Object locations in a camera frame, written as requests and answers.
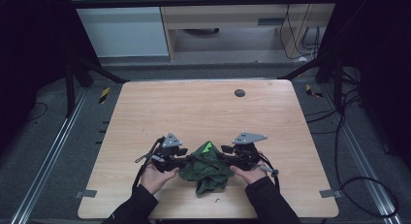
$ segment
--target black sleeve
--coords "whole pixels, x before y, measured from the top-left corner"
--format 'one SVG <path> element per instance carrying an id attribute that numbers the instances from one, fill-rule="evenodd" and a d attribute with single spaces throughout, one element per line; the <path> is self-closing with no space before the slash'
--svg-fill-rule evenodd
<path id="1" fill-rule="evenodd" d="M 139 185 L 133 191 L 131 198 L 121 204 L 103 224 L 148 223 L 148 216 L 157 204 L 155 197 Z"/>
<path id="2" fill-rule="evenodd" d="M 296 213 L 268 176 L 249 184 L 245 193 L 257 212 L 260 224 L 300 223 Z"/>

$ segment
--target person's arm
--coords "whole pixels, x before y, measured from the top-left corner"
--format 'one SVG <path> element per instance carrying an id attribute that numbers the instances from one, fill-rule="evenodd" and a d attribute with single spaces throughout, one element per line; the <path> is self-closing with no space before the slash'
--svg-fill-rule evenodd
<path id="1" fill-rule="evenodd" d="M 155 197 L 140 184 L 130 199 L 121 204 L 103 224 L 148 223 L 148 216 L 157 204 Z"/>
<path id="2" fill-rule="evenodd" d="M 141 184 L 133 188 L 129 200 L 121 204 L 103 224 L 112 223 L 148 223 L 148 216 L 158 202 L 153 196 L 171 178 L 175 177 L 178 168 L 168 173 L 160 173 L 152 164 L 148 164 L 142 174 Z"/>
<path id="3" fill-rule="evenodd" d="M 267 172 L 260 167 L 251 171 L 243 171 L 235 166 L 230 169 L 248 183 L 245 194 L 254 207 L 260 224 L 300 223 L 296 213 L 267 176 Z"/>

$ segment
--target round hole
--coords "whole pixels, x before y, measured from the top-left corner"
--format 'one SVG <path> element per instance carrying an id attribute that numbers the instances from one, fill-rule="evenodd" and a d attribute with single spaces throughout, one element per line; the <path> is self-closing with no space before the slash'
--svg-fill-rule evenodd
<path id="1" fill-rule="evenodd" d="M 245 91 L 244 91 L 243 89 L 237 89 L 237 90 L 234 92 L 234 94 L 235 94 L 237 97 L 243 97 L 243 96 L 245 96 Z"/>

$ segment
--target table top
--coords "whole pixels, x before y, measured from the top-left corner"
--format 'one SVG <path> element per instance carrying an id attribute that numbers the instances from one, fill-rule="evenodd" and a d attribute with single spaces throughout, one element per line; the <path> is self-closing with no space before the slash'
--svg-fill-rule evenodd
<path id="1" fill-rule="evenodd" d="M 235 91 L 242 89 L 245 96 Z M 207 141 L 233 145 L 241 132 L 267 135 L 256 142 L 279 170 L 281 194 L 299 217 L 334 217 L 335 199 L 310 136 L 294 87 L 288 80 L 138 81 L 123 85 L 83 197 L 81 218 L 106 218 L 131 195 L 141 163 L 154 142 L 173 132 L 194 152 Z M 170 180 L 155 197 L 150 218 L 252 218 L 245 181 L 229 178 L 224 190 L 196 195 L 196 182 Z"/>

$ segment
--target green cloth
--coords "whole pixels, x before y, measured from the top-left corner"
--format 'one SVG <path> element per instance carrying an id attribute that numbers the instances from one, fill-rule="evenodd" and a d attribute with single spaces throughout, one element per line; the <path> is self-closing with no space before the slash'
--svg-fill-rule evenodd
<path id="1" fill-rule="evenodd" d="M 223 160 L 217 158 L 218 149 L 208 141 L 191 155 L 193 159 L 185 168 L 179 170 L 179 176 L 188 181 L 197 181 L 197 194 L 212 192 L 217 188 L 224 189 L 233 171 Z"/>

